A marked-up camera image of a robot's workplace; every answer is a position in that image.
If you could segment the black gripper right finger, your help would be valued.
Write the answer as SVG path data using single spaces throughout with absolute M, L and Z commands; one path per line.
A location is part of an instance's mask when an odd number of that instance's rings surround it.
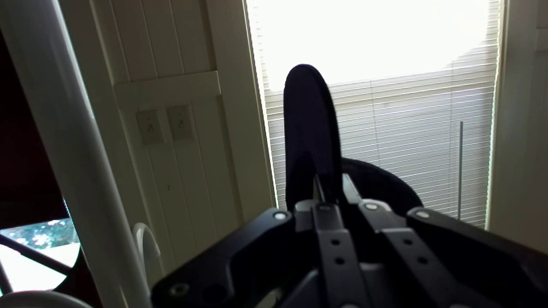
M 377 252 L 396 275 L 406 304 L 421 308 L 497 308 L 497 304 L 456 281 L 433 251 L 380 201 L 363 199 L 348 175 L 344 194 L 363 216 Z

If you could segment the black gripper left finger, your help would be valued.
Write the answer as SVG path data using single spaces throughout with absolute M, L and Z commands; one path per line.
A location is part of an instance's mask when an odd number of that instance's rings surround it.
M 324 192 L 320 179 L 314 180 L 314 230 L 320 251 L 320 275 L 329 308 L 370 308 L 358 256 L 344 228 L 336 201 Z

